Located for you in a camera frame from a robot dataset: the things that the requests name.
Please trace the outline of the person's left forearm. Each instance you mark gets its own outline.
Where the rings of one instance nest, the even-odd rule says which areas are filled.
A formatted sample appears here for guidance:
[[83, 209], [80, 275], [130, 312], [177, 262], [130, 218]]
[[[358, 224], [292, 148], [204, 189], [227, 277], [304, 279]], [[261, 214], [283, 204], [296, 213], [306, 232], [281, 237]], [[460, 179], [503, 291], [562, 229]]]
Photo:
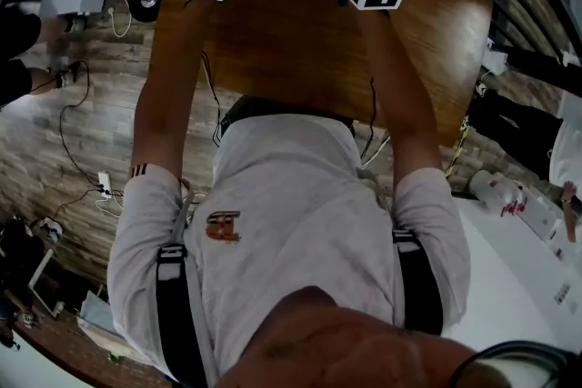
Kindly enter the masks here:
[[182, 177], [186, 133], [203, 44], [215, 3], [191, 0], [173, 22], [135, 108], [132, 165], [156, 165]]

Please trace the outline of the person's right forearm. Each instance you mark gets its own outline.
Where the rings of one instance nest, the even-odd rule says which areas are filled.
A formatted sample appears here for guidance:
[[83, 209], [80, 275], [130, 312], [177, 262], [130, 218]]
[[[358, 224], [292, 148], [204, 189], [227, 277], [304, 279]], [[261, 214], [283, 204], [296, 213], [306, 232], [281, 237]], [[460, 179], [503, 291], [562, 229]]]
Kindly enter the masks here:
[[376, 96], [393, 146], [394, 185], [422, 168], [442, 168], [433, 105], [389, 17], [355, 12]]

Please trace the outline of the person's dark trousers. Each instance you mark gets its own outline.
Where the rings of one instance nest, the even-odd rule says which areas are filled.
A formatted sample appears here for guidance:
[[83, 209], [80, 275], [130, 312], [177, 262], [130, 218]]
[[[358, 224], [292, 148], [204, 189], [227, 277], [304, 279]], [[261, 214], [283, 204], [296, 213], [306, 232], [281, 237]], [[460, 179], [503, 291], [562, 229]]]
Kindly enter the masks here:
[[309, 106], [281, 103], [250, 95], [240, 97], [228, 110], [220, 122], [220, 135], [224, 136], [227, 129], [238, 121], [274, 114], [303, 114], [337, 120], [347, 127], [351, 135], [355, 135], [353, 119]]

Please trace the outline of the white adapter box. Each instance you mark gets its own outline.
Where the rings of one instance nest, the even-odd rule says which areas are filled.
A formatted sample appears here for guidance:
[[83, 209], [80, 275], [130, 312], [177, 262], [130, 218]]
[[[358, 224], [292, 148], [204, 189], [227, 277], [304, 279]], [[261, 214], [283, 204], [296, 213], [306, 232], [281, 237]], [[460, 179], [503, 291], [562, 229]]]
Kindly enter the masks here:
[[488, 38], [481, 66], [491, 75], [501, 75], [507, 70], [507, 54], [493, 49], [495, 43]]

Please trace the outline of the black metal railing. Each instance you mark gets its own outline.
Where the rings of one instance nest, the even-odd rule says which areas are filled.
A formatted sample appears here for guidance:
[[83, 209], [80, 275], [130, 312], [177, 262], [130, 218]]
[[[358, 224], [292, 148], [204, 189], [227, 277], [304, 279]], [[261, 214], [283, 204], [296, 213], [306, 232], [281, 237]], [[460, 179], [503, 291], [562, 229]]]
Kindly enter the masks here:
[[547, 41], [554, 50], [552, 56], [521, 50], [515, 46], [499, 45], [496, 50], [507, 53], [507, 64], [519, 72], [582, 98], [582, 26], [575, 22], [566, 0], [546, 0], [546, 2], [567, 34], [573, 50], [569, 55], [568, 66], [562, 65], [562, 49], [557, 47], [550, 36]]

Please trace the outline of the person's white shirt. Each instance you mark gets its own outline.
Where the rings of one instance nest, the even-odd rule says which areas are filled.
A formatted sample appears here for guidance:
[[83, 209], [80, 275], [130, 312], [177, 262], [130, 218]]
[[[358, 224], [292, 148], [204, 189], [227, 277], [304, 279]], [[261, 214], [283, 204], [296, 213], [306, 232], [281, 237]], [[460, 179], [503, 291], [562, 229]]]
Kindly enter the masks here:
[[458, 323], [467, 305], [470, 256], [441, 170], [407, 175], [385, 207], [342, 123], [277, 114], [232, 124], [216, 154], [212, 190], [184, 235], [217, 370], [237, 362], [279, 301], [308, 286], [343, 307], [402, 324], [394, 228], [419, 236], [444, 324]]

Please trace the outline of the white bag red print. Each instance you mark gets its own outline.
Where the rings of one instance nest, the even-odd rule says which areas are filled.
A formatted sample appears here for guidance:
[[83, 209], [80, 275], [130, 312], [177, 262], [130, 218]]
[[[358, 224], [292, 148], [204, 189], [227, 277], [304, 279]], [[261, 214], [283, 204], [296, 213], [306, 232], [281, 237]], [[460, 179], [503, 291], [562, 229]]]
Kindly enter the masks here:
[[501, 173], [478, 171], [468, 189], [489, 212], [499, 217], [522, 214], [526, 210], [528, 197], [524, 187]]

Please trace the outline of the white flat box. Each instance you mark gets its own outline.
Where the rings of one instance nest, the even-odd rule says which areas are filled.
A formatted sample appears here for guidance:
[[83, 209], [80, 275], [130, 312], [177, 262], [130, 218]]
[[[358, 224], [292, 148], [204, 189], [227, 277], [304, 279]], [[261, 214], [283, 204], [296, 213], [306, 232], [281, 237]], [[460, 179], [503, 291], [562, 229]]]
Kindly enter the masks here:
[[562, 210], [534, 188], [523, 188], [524, 206], [519, 216], [561, 262], [570, 250]]

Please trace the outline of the pile of dark bags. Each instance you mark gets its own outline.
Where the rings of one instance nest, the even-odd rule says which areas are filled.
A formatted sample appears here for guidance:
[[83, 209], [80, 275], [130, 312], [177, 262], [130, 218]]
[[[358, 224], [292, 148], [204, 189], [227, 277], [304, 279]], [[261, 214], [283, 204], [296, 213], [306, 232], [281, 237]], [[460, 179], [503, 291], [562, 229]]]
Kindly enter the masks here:
[[30, 235], [21, 217], [11, 218], [0, 235], [0, 283], [4, 288], [27, 286], [45, 256], [45, 244]]

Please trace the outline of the white tablet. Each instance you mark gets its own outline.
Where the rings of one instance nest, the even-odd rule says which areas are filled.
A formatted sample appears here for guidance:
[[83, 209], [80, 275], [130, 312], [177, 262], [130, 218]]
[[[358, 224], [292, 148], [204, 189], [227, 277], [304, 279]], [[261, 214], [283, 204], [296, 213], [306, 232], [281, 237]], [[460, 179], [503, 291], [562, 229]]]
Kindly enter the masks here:
[[48, 249], [28, 283], [35, 302], [53, 319], [59, 316], [65, 306], [58, 297], [61, 274], [62, 267], [55, 259], [55, 251]]

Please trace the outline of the light blue plastic bag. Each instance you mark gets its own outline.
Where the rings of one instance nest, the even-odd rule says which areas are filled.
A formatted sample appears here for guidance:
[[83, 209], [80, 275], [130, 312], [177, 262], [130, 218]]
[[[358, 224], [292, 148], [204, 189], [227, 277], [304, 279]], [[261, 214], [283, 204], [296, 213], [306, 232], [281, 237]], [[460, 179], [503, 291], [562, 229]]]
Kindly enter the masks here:
[[116, 333], [110, 305], [91, 291], [87, 292], [81, 304], [77, 322], [81, 327], [93, 325], [109, 333]]

